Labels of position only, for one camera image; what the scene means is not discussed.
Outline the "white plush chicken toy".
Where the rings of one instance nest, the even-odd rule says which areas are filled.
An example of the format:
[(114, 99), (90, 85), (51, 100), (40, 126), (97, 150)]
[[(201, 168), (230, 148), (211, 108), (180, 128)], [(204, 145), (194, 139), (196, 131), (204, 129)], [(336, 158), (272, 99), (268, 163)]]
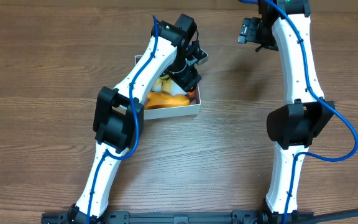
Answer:
[(172, 96), (185, 95), (190, 101), (195, 99), (195, 92), (185, 92), (182, 88), (177, 85), (169, 75), (163, 75), (158, 78), (152, 87), (153, 92), (164, 92), (169, 93)]

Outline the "white box pink interior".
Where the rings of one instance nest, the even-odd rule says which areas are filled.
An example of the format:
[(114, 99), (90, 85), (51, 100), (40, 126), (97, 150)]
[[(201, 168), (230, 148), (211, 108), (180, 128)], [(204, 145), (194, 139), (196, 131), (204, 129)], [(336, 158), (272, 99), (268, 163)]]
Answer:
[[(135, 80), (134, 91), (137, 86), (141, 84), (145, 84), (146, 87), (152, 87), (155, 82), (158, 80), (156, 76), (153, 74), (149, 75), (148, 72), (152, 72), (153, 69), (146, 68), (143, 72), (140, 72), (139, 76)], [(201, 107), (201, 97), (198, 86), (194, 90), (195, 92), (195, 99), (190, 101), (190, 105), (188, 106), (178, 106), (178, 107), (171, 107), (171, 108), (159, 108), (153, 110), (146, 110), (144, 111), (144, 119), (160, 119), (160, 118), (171, 118), (177, 116), (188, 116), (188, 115), (197, 115), (200, 111)]]

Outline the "orange rubber duck toy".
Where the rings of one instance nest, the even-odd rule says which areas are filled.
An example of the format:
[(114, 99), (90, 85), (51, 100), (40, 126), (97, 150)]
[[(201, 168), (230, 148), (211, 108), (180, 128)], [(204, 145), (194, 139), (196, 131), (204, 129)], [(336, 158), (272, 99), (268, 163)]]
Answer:
[(182, 94), (173, 96), (165, 92), (150, 92), (147, 99), (146, 110), (190, 105), (190, 99)]

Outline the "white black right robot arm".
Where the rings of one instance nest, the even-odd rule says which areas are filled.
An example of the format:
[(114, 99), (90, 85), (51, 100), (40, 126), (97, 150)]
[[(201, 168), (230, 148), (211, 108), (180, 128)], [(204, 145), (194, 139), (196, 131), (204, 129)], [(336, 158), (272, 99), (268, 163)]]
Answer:
[(257, 1), (260, 17), (244, 19), (239, 42), (252, 42), (280, 54), (283, 106), (267, 116), (274, 145), (272, 179), (265, 196), (267, 213), (292, 220), (298, 210), (297, 190), (309, 147), (328, 121), (335, 105), (325, 99), (314, 67), (308, 1)]

